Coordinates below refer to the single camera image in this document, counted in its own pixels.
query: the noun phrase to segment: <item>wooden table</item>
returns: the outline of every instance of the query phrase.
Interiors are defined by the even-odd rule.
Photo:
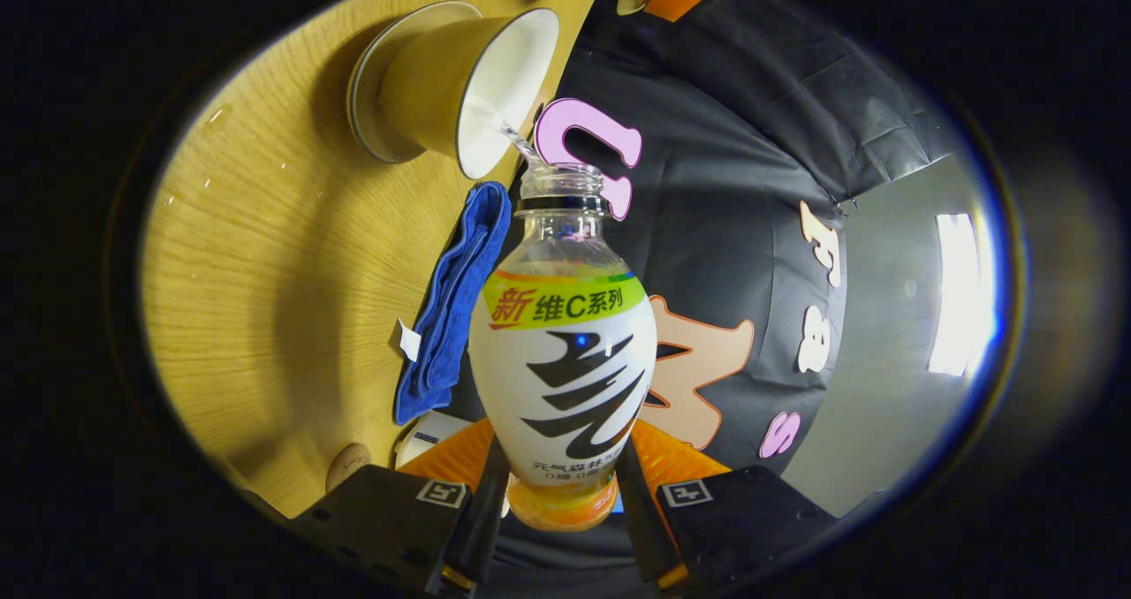
[[[388,463],[403,431],[396,320],[415,321],[473,183],[432,153],[368,156],[345,92],[370,40],[437,1],[342,0],[273,43],[200,108],[154,197],[143,305],[158,374],[201,450],[287,516],[323,495],[347,443]],[[467,1],[558,12],[536,105],[552,99],[593,0]]]

